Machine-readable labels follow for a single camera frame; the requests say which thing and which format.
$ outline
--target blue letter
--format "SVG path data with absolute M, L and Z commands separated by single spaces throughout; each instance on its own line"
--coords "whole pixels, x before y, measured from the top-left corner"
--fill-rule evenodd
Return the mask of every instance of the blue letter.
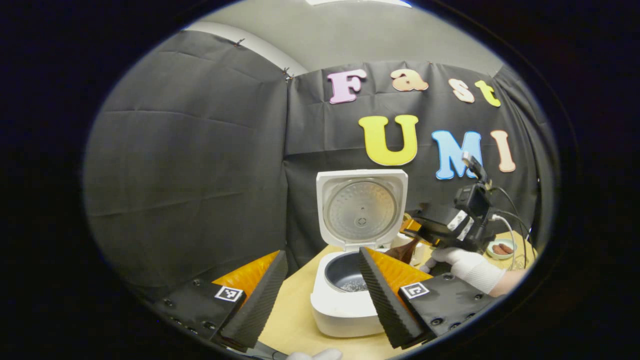
M 440 170 L 436 172 L 438 179 L 452 179 L 453 170 L 451 170 L 451 163 L 456 167 L 456 171 L 459 177 L 465 174 L 467 166 L 462 161 L 462 153 L 468 151 L 469 154 L 474 156 L 480 165 L 482 165 L 482 154 L 480 153 L 480 134 L 475 131 L 467 131 L 465 133 L 465 139 L 462 141 L 462 149 L 458 146 L 456 139 L 453 135 L 444 130 L 434 131 L 431 137 L 438 142 L 438 150 L 440 151 Z M 467 176 L 476 177 L 471 171 L 467 171 Z

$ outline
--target foam letter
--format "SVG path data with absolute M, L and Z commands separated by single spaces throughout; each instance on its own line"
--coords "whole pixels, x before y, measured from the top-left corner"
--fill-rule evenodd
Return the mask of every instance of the foam letter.
M 422 80 L 420 74 L 410 69 L 400 69 L 393 71 L 391 77 L 394 78 L 393 86 L 398 91 L 427 90 L 429 84 Z
M 498 144 L 498 152 L 500 153 L 500 166 L 498 168 L 501 172 L 512 172 L 516 169 L 516 163 L 511 159 L 511 151 L 509 150 L 509 143 L 507 143 L 506 132 L 502 130 L 496 130 L 491 132 L 491 136 Z
M 480 139 L 481 136 L 475 131 L 467 131 L 465 133 L 465 139 L 462 141 L 462 148 L 458 146 L 458 143 L 453 138 L 453 135 L 448 131 L 434 131 L 431 137 L 438 142 L 438 150 L 440 151 L 440 170 L 436 172 L 438 179 L 452 179 L 453 170 L 451 170 L 451 163 L 456 168 L 458 177 L 462 177 L 465 174 L 467 166 L 462 161 L 462 153 L 468 151 L 469 154 L 474 156 L 480 165 L 482 165 L 482 154 L 480 152 Z M 470 170 L 467 170 L 467 176 L 476 177 Z
M 469 91 L 469 86 L 462 82 L 462 80 L 449 79 L 449 85 L 453 88 L 453 94 L 460 101 L 472 103 L 476 100 L 474 94 L 471 94 L 471 91 Z
M 396 122 L 402 126 L 404 147 L 400 151 L 389 151 L 385 125 L 389 120 L 383 116 L 363 117 L 358 124 L 364 128 L 364 144 L 367 155 L 375 163 L 385 166 L 404 165 L 415 158 L 418 153 L 418 140 L 415 136 L 415 125 L 418 118 L 413 115 L 398 115 Z
M 480 88 L 486 102 L 498 108 L 500 106 L 500 101 L 493 96 L 493 88 L 487 85 L 484 81 L 480 80 L 476 83 L 476 86 Z
M 339 104 L 341 102 L 354 101 L 356 95 L 349 92 L 349 88 L 352 88 L 354 91 L 360 91 L 360 78 L 364 79 L 366 77 L 367 73 L 362 69 L 334 72 L 333 74 L 327 75 L 327 78 L 331 80 L 331 84 L 333 85 L 333 97 L 329 99 L 329 102 Z

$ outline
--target white glove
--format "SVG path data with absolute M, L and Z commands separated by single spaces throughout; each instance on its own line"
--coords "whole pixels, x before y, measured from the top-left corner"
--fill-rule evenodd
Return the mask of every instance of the white glove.
M 429 273 L 438 261 L 450 264 L 453 275 L 485 294 L 491 292 L 507 271 L 492 265 L 478 253 L 454 247 L 434 250 L 420 270 Z
M 293 352 L 286 360 L 342 360 L 342 352 L 336 348 L 328 348 L 314 356 L 303 352 Z

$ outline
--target gray wall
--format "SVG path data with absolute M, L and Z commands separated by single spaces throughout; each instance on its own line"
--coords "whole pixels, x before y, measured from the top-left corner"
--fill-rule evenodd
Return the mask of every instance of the gray wall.
M 234 42 L 244 39 L 241 42 L 243 47 L 261 55 L 280 69 L 289 68 L 287 70 L 289 75 L 298 75 L 308 72 L 307 69 L 300 65 L 296 60 L 293 60 L 289 55 L 283 53 L 277 47 L 248 31 L 209 21 L 198 21 L 187 27 L 186 30 L 202 31 L 218 35 L 219 37 L 223 37 Z
M 309 72 L 363 61 L 406 60 L 443 63 L 493 76 L 503 64 L 466 33 L 416 7 L 245 0 L 200 19 L 200 31 L 206 31 L 202 25 L 206 22 L 259 37 L 291 57 L 292 69 L 299 64 Z M 276 65 L 282 63 L 279 55 L 252 50 Z

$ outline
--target pink letter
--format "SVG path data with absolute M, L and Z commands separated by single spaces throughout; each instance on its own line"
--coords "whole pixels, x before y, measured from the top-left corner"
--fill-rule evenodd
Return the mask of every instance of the pink letter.
M 348 80 L 350 76 L 355 76 L 355 78 Z M 349 92 L 349 88 L 352 88 L 354 91 L 360 91 L 359 78 L 364 79 L 366 77 L 367 73 L 362 69 L 329 74 L 327 78 L 331 80 L 331 84 L 333 85 L 333 97 L 329 99 L 329 102 L 339 104 L 341 102 L 354 101 L 356 95 Z

